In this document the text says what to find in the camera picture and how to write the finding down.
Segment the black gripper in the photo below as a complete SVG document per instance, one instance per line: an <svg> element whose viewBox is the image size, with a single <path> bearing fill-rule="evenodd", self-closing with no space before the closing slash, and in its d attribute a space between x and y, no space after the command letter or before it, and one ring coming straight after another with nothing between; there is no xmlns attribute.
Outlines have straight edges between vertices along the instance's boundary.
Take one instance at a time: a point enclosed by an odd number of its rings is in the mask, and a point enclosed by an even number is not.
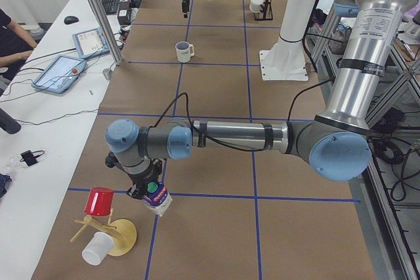
<svg viewBox="0 0 420 280"><path fill-rule="evenodd" d="M189 11L190 10L190 0L182 0L182 10ZM184 18L188 18L188 13L184 12Z"/></svg>
<svg viewBox="0 0 420 280"><path fill-rule="evenodd" d="M149 183L158 183L158 177L162 173L162 161L160 159L144 160L148 166L138 174L128 174L132 181L132 187L127 190L127 195L134 199L142 199L152 192L148 190Z"/></svg>

